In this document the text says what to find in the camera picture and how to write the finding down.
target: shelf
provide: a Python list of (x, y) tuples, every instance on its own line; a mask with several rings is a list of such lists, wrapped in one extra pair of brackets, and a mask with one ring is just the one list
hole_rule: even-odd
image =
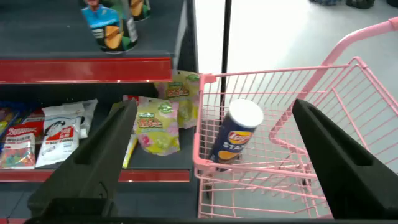
[(169, 81), (187, 27), (184, 0), (152, 0), (150, 18), (136, 23), (137, 45), (111, 55), (100, 51), (77, 1), (1, 4), (0, 83)]
[[(99, 100), (90, 133), (99, 128), (110, 108), (111, 104)], [(121, 171), (119, 182), (189, 182), (190, 171), (193, 167), (194, 131), (194, 128), (180, 129), (181, 150), (168, 156), (150, 154), (138, 144), (131, 156), (129, 167)], [(60, 164), (43, 166), (34, 170), (0, 170), (0, 182), (43, 182)]]
[[(1, 188), (8, 193), (4, 216), (9, 223), (30, 218), (27, 201), (38, 183), (9, 183)], [(119, 183), (114, 201), (120, 217), (196, 218), (197, 180), (189, 183)]]

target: black pole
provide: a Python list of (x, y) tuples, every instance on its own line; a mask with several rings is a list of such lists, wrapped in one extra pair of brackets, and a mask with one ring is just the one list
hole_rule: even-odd
[[(224, 36), (223, 36), (223, 58), (221, 65), (221, 72), (226, 73), (228, 67), (228, 45), (229, 45), (229, 25), (231, 24), (231, 4), (232, 0), (225, 0), (225, 11), (224, 11)], [(221, 77), (221, 92), (226, 91), (226, 77)], [(224, 94), (220, 97), (220, 120), (222, 120), (224, 114)]]

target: red shelf edge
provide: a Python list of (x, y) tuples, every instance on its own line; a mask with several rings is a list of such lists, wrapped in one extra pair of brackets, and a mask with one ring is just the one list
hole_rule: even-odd
[(159, 58), (0, 60), (2, 84), (169, 82), (172, 62)]
[[(44, 182), (53, 170), (0, 170), (0, 182)], [(122, 170), (119, 182), (189, 182), (189, 170)]]
[(8, 224), (23, 224), (28, 218), (5, 218), (5, 220)]

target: blue can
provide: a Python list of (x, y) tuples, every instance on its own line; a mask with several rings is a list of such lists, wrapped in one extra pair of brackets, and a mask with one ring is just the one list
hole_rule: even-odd
[(252, 101), (245, 99), (232, 101), (210, 151), (209, 159), (217, 163), (231, 164), (245, 148), (263, 119), (261, 108)]

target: pink shopping basket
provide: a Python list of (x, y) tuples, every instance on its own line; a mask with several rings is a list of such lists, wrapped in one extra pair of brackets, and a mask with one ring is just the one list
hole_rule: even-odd
[[(394, 30), (398, 17), (353, 32), (317, 67), (203, 75), (193, 152), (200, 180), (198, 216), (332, 218), (292, 116), (296, 98), (314, 104), (398, 173), (396, 100), (359, 57), (333, 64), (353, 42)], [(227, 80), (223, 93), (221, 77)], [(224, 113), (238, 98), (261, 106), (264, 121), (233, 164), (214, 163), (208, 153)], [(227, 171), (217, 172), (217, 167)]]

